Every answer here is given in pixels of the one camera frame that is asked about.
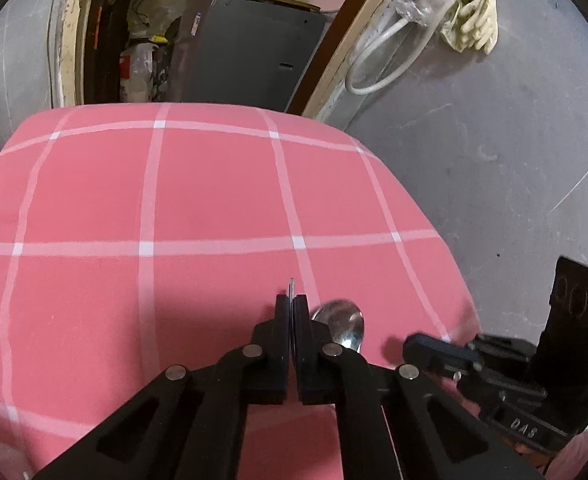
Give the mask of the pink sleeve right forearm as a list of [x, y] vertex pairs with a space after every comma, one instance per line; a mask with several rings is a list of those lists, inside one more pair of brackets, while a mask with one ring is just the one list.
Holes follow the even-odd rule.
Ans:
[[547, 480], [573, 480], [588, 462], [588, 431], [574, 437], [552, 460], [544, 478]]

